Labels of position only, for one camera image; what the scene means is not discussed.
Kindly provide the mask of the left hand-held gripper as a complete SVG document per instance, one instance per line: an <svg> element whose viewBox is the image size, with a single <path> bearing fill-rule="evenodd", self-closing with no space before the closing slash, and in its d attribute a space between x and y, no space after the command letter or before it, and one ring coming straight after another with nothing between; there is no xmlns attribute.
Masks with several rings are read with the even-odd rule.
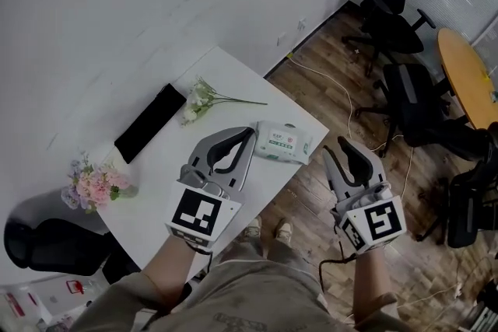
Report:
<svg viewBox="0 0 498 332"><path fill-rule="evenodd" d="M170 190L165 210L168 233L198 251L210 251L244 203L242 189L256 134L250 127L227 128L203 138ZM238 147L228 166L215 165Z"/></svg>

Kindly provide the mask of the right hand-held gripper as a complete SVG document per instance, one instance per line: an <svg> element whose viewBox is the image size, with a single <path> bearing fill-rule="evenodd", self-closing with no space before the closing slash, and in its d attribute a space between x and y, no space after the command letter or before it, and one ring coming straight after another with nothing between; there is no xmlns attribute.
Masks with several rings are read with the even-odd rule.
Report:
<svg viewBox="0 0 498 332"><path fill-rule="evenodd" d="M401 197L392 194L391 185L385 181L381 159L350 138L339 136L338 144L347 157L352 180L335 153L325 145L321 153L324 170L338 200L331 213L342 235L360 255L405 234L405 215ZM350 197L351 188L360 186L370 188Z"/></svg>

